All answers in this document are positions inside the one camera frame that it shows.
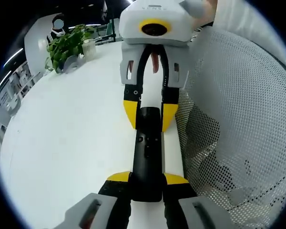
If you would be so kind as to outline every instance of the gray gripper base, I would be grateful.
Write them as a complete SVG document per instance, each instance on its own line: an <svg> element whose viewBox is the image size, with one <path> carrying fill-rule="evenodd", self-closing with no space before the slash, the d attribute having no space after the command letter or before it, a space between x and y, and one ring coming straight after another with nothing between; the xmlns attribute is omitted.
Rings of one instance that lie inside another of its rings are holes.
<svg viewBox="0 0 286 229"><path fill-rule="evenodd" d="M82 229L85 221L95 214L91 229L106 229L116 197L91 193L66 211L65 220L54 229Z"/></svg>
<svg viewBox="0 0 286 229"><path fill-rule="evenodd" d="M232 229L229 213L205 196L180 199L189 229Z"/></svg>
<svg viewBox="0 0 286 229"><path fill-rule="evenodd" d="M137 84L137 71L140 58L146 44L122 43L122 62L120 64L121 81L123 84ZM164 45L169 64L168 86L183 88L189 70L189 46L175 47ZM133 61L132 75L127 79L129 61Z"/></svg>

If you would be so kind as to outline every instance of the green potted plant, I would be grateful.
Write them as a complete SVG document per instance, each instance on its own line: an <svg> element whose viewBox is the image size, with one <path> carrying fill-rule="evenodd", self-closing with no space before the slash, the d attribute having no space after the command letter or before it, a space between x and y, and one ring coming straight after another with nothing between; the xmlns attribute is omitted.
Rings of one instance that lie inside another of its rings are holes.
<svg viewBox="0 0 286 229"><path fill-rule="evenodd" d="M68 57L83 54L83 41L90 39L93 32L93 27L77 25L71 33L55 38L48 45L47 51L50 53L53 69L57 73L62 71L64 63Z"/></svg>

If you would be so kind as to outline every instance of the white table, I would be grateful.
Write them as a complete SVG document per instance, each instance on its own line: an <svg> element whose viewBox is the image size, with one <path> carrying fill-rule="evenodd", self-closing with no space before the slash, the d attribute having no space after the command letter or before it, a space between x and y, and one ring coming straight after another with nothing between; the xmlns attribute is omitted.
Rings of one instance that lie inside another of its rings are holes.
<svg viewBox="0 0 286 229"><path fill-rule="evenodd" d="M121 42L70 74L51 72L22 100L0 153L12 203L30 228L53 228L67 209L97 193L108 176L133 166L136 131L123 107ZM144 77L143 106L161 104L162 70ZM164 134L165 171L183 176L175 121ZM167 228L163 203L132 202L131 228Z"/></svg>

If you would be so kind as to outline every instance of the white perforated surface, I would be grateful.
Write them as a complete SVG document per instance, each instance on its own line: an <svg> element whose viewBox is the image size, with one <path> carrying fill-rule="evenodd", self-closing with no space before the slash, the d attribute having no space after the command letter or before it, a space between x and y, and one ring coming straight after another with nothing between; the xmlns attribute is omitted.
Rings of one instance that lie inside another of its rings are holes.
<svg viewBox="0 0 286 229"><path fill-rule="evenodd" d="M212 27L191 49L176 114L185 176L235 228L268 228L286 203L286 70Z"/></svg>

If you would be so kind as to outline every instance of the yellow ring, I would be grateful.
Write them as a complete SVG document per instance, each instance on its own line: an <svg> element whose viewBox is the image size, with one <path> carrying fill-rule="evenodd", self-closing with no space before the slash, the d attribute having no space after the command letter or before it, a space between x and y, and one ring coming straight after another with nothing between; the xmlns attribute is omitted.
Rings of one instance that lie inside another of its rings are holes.
<svg viewBox="0 0 286 229"><path fill-rule="evenodd" d="M170 23L163 21L161 19L157 19L157 18L149 18L149 19L146 19L140 22L140 25L139 25L140 31L142 31L142 27L144 25L148 25L148 24L160 24L167 29L167 32L170 32L172 30Z"/></svg>

